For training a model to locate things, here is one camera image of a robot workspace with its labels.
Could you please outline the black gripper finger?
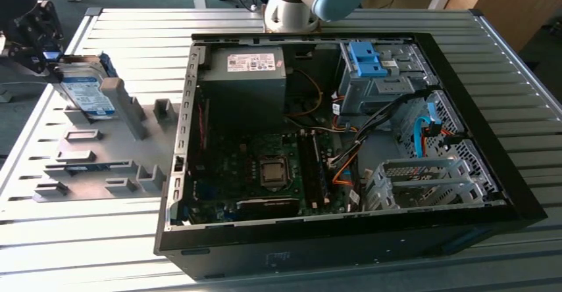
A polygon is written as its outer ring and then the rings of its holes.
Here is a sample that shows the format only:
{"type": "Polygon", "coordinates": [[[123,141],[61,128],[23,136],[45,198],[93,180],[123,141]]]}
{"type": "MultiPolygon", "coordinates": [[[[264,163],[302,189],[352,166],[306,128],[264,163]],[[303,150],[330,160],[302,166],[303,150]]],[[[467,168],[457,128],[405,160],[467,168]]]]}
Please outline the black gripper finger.
{"type": "Polygon", "coordinates": [[[41,52],[63,52],[63,28],[52,1],[39,0],[25,15],[31,43],[41,52]]]}
{"type": "Polygon", "coordinates": [[[25,75],[41,77],[47,82],[60,82],[61,76],[55,72],[61,51],[25,47],[8,41],[1,50],[1,66],[9,67],[25,75]]]}

